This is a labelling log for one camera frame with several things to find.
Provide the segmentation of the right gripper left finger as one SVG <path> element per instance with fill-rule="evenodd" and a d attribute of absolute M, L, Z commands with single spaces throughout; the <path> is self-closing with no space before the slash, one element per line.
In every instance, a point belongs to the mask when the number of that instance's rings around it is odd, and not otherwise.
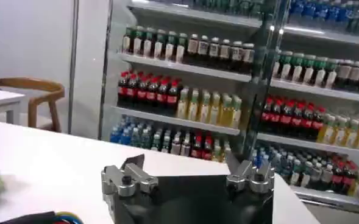
<path fill-rule="evenodd" d="M 153 195 L 159 189 L 158 178 L 143 170 L 145 155 L 128 157 L 120 167 L 105 166 L 101 172 L 102 193 L 132 197 L 137 192 Z"/>

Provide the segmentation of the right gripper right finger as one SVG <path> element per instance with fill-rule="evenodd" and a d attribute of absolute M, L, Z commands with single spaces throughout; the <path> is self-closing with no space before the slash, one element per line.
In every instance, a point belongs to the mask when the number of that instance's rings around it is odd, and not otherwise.
<path fill-rule="evenodd" d="M 230 175 L 226 176 L 226 188 L 229 194 L 237 194 L 250 189 L 256 194 L 267 194 L 274 190 L 275 172 L 271 163 L 263 162 L 260 167 L 252 161 L 239 160 L 232 152 L 226 152 L 226 164 Z"/>

